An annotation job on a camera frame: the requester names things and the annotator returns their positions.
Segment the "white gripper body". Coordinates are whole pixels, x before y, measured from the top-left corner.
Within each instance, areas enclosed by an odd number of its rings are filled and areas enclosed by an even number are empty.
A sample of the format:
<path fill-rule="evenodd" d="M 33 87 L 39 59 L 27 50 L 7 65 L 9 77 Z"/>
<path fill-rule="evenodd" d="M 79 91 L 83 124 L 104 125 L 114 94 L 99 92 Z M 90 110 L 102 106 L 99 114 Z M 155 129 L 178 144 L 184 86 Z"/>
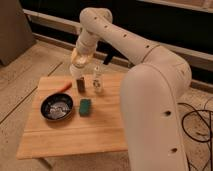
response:
<path fill-rule="evenodd" d="M 82 55 L 74 48 L 71 53 L 71 63 L 76 67 L 84 67 L 91 61 L 92 57 L 92 54 Z"/>

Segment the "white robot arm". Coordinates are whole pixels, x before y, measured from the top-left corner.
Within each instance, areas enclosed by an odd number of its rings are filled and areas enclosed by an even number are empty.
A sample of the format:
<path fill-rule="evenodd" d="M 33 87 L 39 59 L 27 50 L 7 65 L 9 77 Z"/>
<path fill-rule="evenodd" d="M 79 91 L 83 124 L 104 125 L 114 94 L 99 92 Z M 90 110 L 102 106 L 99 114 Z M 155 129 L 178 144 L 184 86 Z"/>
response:
<path fill-rule="evenodd" d="M 80 13 L 82 31 L 70 72 L 80 78 L 103 39 L 134 66 L 120 86 L 121 113 L 131 171 L 189 171 L 178 99 L 192 80 L 189 64 L 167 48 L 112 23 L 106 8 Z"/>

